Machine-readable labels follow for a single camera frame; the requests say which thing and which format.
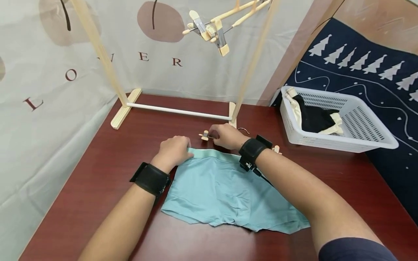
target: white horizontal bar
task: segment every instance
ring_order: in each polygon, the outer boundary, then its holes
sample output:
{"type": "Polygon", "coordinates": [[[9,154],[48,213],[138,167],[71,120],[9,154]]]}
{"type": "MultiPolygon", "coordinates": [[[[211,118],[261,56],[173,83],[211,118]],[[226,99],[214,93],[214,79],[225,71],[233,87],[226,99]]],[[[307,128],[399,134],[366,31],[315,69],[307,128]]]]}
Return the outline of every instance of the white horizontal bar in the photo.
{"type": "Polygon", "coordinates": [[[187,114],[187,115],[199,116],[199,117],[205,117],[205,118],[222,119],[222,120],[225,120],[225,121],[232,121],[232,117],[221,116],[221,115],[207,114],[207,113],[194,112],[194,111],[184,111],[184,110],[170,109],[170,108],[143,105],[143,104],[137,104],[137,103],[131,103],[131,102],[128,102],[126,105],[128,105],[129,107],[148,109],[148,110],[154,110],[154,111],[166,111],[166,112],[187,114]]]}

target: black cloth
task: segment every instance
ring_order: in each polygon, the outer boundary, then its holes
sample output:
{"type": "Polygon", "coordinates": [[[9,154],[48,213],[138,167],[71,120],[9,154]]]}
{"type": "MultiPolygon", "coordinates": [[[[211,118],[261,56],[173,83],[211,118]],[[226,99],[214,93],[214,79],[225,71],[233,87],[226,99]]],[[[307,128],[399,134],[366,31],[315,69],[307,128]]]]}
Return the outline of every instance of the black cloth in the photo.
{"type": "Polygon", "coordinates": [[[306,106],[305,101],[299,94],[294,96],[293,99],[299,103],[301,108],[302,130],[318,133],[335,125],[330,115],[339,112],[339,110],[324,110],[315,106],[306,106]]]}
{"type": "Polygon", "coordinates": [[[379,243],[364,238],[338,238],[319,251],[319,261],[398,261],[379,243]]]}

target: hand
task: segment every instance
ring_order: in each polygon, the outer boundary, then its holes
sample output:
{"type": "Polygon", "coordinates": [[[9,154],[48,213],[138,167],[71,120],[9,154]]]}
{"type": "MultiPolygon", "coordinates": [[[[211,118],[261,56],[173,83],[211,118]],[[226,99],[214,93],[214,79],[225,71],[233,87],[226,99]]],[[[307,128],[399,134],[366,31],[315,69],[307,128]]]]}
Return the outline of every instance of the hand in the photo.
{"type": "Polygon", "coordinates": [[[229,123],[223,125],[212,125],[209,129],[209,136],[215,138],[215,145],[229,150],[239,150],[249,137],[232,127],[229,123]]]}
{"type": "Polygon", "coordinates": [[[160,151],[151,160],[151,165],[165,173],[169,173],[175,166],[193,157],[193,153],[187,152],[190,147],[190,139],[185,136],[174,136],[160,144],[160,151]]]}

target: wooden clothes drying rack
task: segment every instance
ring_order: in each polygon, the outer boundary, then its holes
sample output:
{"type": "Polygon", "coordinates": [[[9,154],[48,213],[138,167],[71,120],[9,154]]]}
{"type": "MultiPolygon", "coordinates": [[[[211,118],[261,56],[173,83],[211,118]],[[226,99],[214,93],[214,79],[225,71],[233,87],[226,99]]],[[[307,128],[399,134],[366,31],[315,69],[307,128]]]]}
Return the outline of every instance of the wooden clothes drying rack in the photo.
{"type": "MultiPolygon", "coordinates": [[[[226,12],[225,14],[219,15],[215,17],[213,20],[215,23],[220,23],[220,20],[223,18],[226,18],[230,16],[231,14],[237,13],[241,10],[243,10],[246,7],[252,6],[251,11],[246,14],[244,17],[239,19],[235,26],[241,24],[244,20],[248,19],[250,16],[252,16],[256,11],[258,11],[260,8],[256,8],[257,2],[260,0],[254,0],[252,2],[249,2],[243,6],[240,6],[239,0],[236,1],[235,8],[231,11],[226,12]]],[[[240,91],[238,94],[238,101],[237,103],[230,102],[229,103],[229,113],[228,116],[222,116],[222,115],[215,115],[215,114],[206,114],[206,113],[200,113],[200,112],[194,112],[194,111],[184,111],[184,110],[177,110],[177,109],[170,109],[165,107],[157,107],[157,106],[149,106],[149,105],[143,105],[143,104],[137,104],[135,103],[138,99],[139,95],[142,92],[142,89],[133,89],[130,93],[129,97],[126,96],[125,92],[123,91],[123,88],[119,84],[119,81],[117,80],[115,70],[113,68],[113,65],[109,59],[109,56],[106,52],[105,47],[102,44],[102,41],[100,39],[100,34],[96,28],[96,25],[93,22],[93,19],[89,13],[87,4],[85,0],[71,0],[72,5],[74,6],[74,10],[76,11],[78,17],[80,18],[80,21],[86,30],[86,33],[97,53],[97,56],[99,57],[101,63],[103,64],[103,68],[105,71],[105,74],[107,78],[109,79],[113,89],[115,90],[117,96],[119,97],[120,102],[122,103],[121,108],[115,115],[115,117],[112,119],[110,125],[114,129],[119,129],[121,124],[123,123],[123,120],[128,115],[131,108],[142,108],[142,109],[150,109],[150,110],[156,110],[156,111],[166,111],[166,112],[172,112],[172,113],[179,113],[179,114],[187,114],[187,115],[193,115],[193,116],[199,116],[199,117],[206,117],[206,118],[212,118],[212,119],[222,119],[225,121],[228,121],[229,124],[237,127],[237,116],[240,111],[242,102],[244,100],[244,94],[247,90],[247,87],[250,83],[250,80],[252,78],[252,75],[254,74],[255,68],[257,66],[258,60],[260,59],[261,52],[263,50],[264,41],[267,37],[267,33],[270,29],[270,25],[273,19],[273,14],[275,13],[277,7],[279,6],[280,0],[274,0],[271,3],[271,6],[269,8],[267,18],[263,25],[263,30],[261,32],[260,37],[258,38],[257,47],[252,55],[250,65],[247,69],[247,72],[245,74],[244,81],[240,87],[240,91]]]]}

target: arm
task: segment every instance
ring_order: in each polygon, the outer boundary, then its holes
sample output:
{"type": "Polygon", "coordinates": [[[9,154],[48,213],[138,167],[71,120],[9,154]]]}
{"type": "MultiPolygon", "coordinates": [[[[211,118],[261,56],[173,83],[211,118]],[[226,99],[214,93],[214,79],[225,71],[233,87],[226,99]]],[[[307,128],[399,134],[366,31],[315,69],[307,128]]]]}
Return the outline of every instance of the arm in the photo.
{"type": "MultiPolygon", "coordinates": [[[[169,174],[174,166],[193,156],[187,152],[190,140],[175,136],[161,143],[151,164],[169,174]]],[[[155,196],[133,184],[109,213],[84,248],[79,261],[127,260],[135,248],[155,196]]]]}
{"type": "MultiPolygon", "coordinates": [[[[213,125],[209,134],[218,138],[214,139],[216,145],[230,150],[239,150],[249,139],[229,124],[213,125]]],[[[382,244],[359,214],[309,171],[272,150],[263,150],[255,163],[280,194],[309,220],[317,253],[325,243],[343,237],[382,244]]]]}

